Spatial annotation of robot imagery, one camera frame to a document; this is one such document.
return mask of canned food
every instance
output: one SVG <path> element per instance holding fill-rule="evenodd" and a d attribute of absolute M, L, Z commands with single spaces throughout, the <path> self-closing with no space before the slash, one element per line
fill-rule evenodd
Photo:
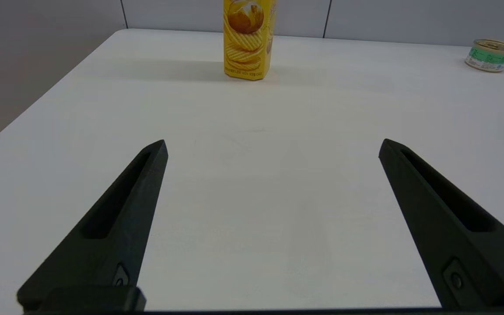
<path fill-rule="evenodd" d="M 476 39 L 465 61 L 468 66 L 479 70 L 501 72 L 504 70 L 504 42 Z"/>

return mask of green label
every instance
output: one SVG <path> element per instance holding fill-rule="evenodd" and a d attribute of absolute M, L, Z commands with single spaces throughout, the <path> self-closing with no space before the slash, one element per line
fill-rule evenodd
<path fill-rule="evenodd" d="M 496 54 L 495 52 L 487 52 L 485 50 L 481 50 L 480 48 L 472 48 L 472 50 L 470 50 L 470 56 L 483 62 L 504 64 L 504 55 Z"/>

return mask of wall seam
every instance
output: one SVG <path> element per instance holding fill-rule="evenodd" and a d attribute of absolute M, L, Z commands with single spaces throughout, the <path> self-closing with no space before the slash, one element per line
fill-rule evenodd
<path fill-rule="evenodd" d="M 120 0 L 120 5 L 122 6 L 122 14 L 124 14 L 124 23 L 126 24 L 126 28 L 130 28 L 128 26 L 128 19 L 126 18 L 126 10 L 124 9 L 124 0 Z"/>
<path fill-rule="evenodd" d="M 332 8 L 332 0 L 330 0 L 330 4 L 328 5 L 328 14 L 326 14 L 326 23 L 324 24 L 324 33 L 322 34 L 322 38 L 326 38 L 326 28 L 328 28 L 328 18 L 330 18 L 331 8 Z"/>

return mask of chip packaging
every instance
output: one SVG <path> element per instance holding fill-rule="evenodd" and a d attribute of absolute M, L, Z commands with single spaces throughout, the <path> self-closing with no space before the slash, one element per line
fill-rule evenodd
<path fill-rule="evenodd" d="M 224 72 L 259 80 L 270 69 L 277 0 L 224 0 Z"/>

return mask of white wall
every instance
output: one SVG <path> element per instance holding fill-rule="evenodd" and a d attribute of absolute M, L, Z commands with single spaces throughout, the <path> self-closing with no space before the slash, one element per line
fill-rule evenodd
<path fill-rule="evenodd" d="M 332 0 L 326 38 L 454 46 L 504 41 L 504 0 Z"/>
<path fill-rule="evenodd" d="M 122 28 L 120 0 L 0 0 L 0 131 Z"/>
<path fill-rule="evenodd" d="M 123 0 L 129 28 L 223 31 L 222 0 Z M 278 0 L 276 34 L 322 37 L 330 0 Z"/>

